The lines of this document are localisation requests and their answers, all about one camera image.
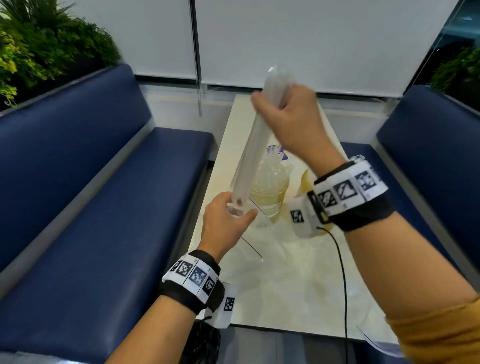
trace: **white tabletop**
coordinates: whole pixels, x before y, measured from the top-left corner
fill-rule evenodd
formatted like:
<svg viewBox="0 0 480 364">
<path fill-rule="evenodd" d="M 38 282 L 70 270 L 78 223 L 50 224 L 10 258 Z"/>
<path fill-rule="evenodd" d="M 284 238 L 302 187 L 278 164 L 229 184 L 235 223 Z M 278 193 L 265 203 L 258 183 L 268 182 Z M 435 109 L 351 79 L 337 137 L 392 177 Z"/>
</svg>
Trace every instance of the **white tabletop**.
<svg viewBox="0 0 480 364">
<path fill-rule="evenodd" d="M 330 139 L 345 155 L 325 113 L 322 109 L 321 111 Z M 254 118 L 255 111 L 250 97 L 237 95 L 190 243 L 190 250 L 200 242 L 205 206 L 220 192 L 231 190 L 230 185 Z M 308 168 L 295 156 L 291 156 L 291 160 L 294 168 L 285 202 L 297 194 L 301 176 Z M 273 235 L 259 238 L 258 234 L 247 231 L 244 237 L 248 237 L 247 240 L 259 251 L 263 259 L 240 240 L 220 263 L 221 280 L 235 284 L 238 289 L 232 324 L 344 337 L 343 279 L 332 238 L 326 235 L 300 239 L 293 232 L 285 204 L 280 214 L 281 217 L 274 227 L 276 236 L 281 237 L 287 253 Z M 332 233 L 340 245 L 348 290 L 352 294 L 348 300 L 348 337 L 364 340 L 357 325 L 365 319 L 373 307 L 374 314 L 370 315 L 368 334 L 377 340 L 396 342 L 381 310 L 361 279 L 343 232 L 334 227 Z"/>
</svg>

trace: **sleeve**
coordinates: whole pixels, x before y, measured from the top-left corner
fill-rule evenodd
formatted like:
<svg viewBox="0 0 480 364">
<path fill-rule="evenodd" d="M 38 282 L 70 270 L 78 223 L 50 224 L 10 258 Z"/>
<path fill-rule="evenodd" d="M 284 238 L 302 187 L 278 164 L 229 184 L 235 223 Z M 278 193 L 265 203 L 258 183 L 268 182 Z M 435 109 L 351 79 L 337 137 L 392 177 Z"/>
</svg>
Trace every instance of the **sleeve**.
<svg viewBox="0 0 480 364">
<path fill-rule="evenodd" d="M 480 363 L 480 299 L 412 319 L 387 320 L 414 363 Z"/>
</svg>

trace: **seat cushion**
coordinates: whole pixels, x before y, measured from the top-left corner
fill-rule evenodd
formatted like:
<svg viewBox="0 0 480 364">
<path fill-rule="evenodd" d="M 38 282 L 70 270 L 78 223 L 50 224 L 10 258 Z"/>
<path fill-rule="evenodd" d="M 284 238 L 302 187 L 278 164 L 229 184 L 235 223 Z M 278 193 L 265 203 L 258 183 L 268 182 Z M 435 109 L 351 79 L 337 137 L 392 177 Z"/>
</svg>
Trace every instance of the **seat cushion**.
<svg viewBox="0 0 480 364">
<path fill-rule="evenodd" d="M 426 86 L 414 86 L 378 140 L 480 268 L 480 116 Z"/>
<path fill-rule="evenodd" d="M 402 215 L 403 218 L 410 223 L 410 225 L 412 225 L 420 234 L 422 234 L 422 236 L 427 239 L 430 244 L 432 244 L 445 258 L 448 259 L 450 263 L 456 267 L 442 243 L 430 229 L 420 212 L 418 212 L 418 210 L 415 208 L 413 202 L 410 200 L 408 195 L 405 193 L 403 188 L 400 186 L 387 166 L 383 163 L 382 159 L 372 148 L 372 146 L 368 144 L 342 143 L 342 147 L 349 158 L 357 155 L 363 155 L 365 159 L 369 161 L 378 175 L 388 186 L 388 196 L 390 197 L 390 200 L 392 201 L 398 213 Z"/>
<path fill-rule="evenodd" d="M 0 301 L 0 351 L 103 363 L 157 290 L 212 140 L 154 129 Z"/>
<path fill-rule="evenodd" d="M 151 117 L 122 65 L 0 118 L 0 271 Z"/>
</svg>

